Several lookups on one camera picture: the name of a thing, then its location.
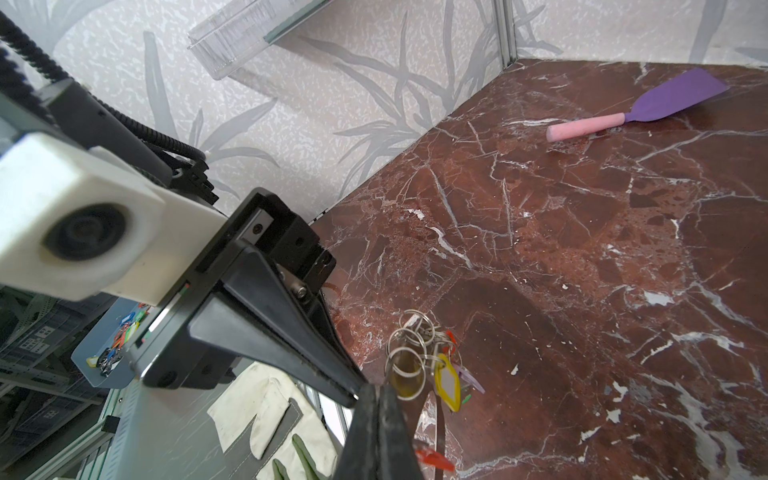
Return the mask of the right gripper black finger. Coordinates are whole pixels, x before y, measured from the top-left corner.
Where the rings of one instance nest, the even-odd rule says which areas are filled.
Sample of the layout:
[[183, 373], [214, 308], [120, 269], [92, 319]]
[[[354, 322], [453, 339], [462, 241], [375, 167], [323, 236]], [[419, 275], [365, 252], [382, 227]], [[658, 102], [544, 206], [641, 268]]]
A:
[[368, 384], [360, 392], [335, 479], [423, 477], [395, 390]]

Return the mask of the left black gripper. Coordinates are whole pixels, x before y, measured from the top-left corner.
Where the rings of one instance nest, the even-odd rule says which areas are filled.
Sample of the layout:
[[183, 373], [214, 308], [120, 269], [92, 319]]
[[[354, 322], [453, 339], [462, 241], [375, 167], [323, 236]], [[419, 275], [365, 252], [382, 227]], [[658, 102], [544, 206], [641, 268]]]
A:
[[276, 194], [253, 190], [126, 345], [153, 388], [212, 389], [238, 358], [293, 376], [352, 408], [366, 384], [336, 348], [321, 288], [336, 265]]

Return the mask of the red key tag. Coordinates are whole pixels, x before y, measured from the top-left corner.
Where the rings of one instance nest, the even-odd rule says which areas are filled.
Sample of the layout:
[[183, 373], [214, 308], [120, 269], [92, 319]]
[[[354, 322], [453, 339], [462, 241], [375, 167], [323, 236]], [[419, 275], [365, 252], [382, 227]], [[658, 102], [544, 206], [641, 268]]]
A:
[[418, 447], [415, 449], [418, 461], [427, 466], [433, 467], [437, 472], [454, 472], [455, 465], [443, 454], [429, 447]]

